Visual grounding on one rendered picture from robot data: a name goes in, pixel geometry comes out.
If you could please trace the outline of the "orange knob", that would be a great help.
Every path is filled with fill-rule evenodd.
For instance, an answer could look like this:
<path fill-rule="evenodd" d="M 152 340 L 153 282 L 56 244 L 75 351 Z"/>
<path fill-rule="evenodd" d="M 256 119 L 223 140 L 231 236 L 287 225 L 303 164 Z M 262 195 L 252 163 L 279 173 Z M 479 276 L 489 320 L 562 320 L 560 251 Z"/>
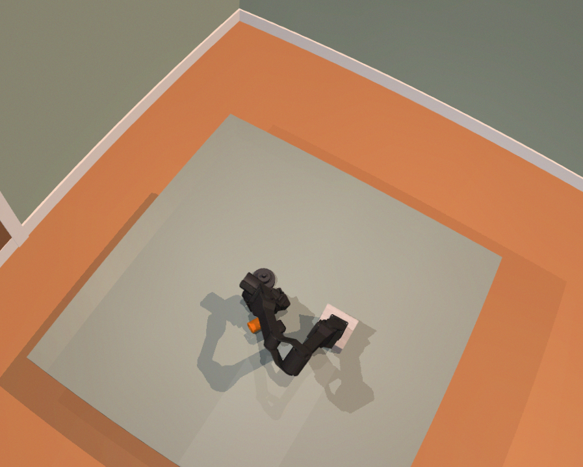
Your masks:
<path fill-rule="evenodd" d="M 248 323 L 248 327 L 249 327 L 249 329 L 251 330 L 252 333 L 254 333 L 254 332 L 258 331 L 259 329 L 261 329 L 258 318 L 255 318 L 253 321 L 250 321 Z"/>

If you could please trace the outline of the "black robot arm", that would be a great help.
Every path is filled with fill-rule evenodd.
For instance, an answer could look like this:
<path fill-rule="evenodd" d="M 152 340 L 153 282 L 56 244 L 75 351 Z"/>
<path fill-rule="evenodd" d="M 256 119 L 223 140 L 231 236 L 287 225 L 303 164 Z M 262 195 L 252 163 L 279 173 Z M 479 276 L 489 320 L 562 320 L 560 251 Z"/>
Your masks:
<path fill-rule="evenodd" d="M 286 310 L 291 303 L 281 288 L 274 289 L 264 285 L 260 279 L 248 273 L 239 287 L 251 295 L 250 310 L 259 320 L 265 340 L 264 346 L 272 355 L 274 363 L 287 375 L 297 377 L 318 348 L 332 348 L 342 337 L 348 322 L 331 314 L 329 319 L 316 323 L 307 335 L 308 340 L 301 344 L 297 339 L 285 337 L 279 332 L 275 314 Z M 276 305 L 278 305 L 277 308 Z M 347 324 L 346 324 L 347 323 Z M 277 349 L 281 342 L 290 343 L 293 348 L 284 360 Z"/>

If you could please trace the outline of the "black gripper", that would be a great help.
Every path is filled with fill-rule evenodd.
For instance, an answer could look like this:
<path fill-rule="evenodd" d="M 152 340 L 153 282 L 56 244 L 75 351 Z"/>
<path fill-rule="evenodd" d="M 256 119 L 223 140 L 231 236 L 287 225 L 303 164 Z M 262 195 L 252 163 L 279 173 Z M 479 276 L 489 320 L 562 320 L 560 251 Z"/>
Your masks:
<path fill-rule="evenodd" d="M 250 295 L 249 293 L 247 293 L 247 292 L 243 291 L 241 296 L 242 296 L 243 300 L 245 301 L 245 303 L 246 303 L 246 305 L 247 305 L 248 309 L 250 310 L 250 305 L 249 305 L 249 302 L 248 302 L 248 301 L 249 301 L 249 299 L 251 298 L 251 295 Z M 252 312 L 252 311 L 250 310 L 250 312 Z M 281 320 L 278 320 L 278 321 L 277 321 L 277 324 L 278 324 L 278 328 L 279 328 L 279 332 L 280 332 L 280 333 L 283 333 L 283 332 L 285 332 L 285 331 L 286 331 L 286 327 L 285 327 L 285 325 L 282 323 L 282 321 L 281 321 Z"/>

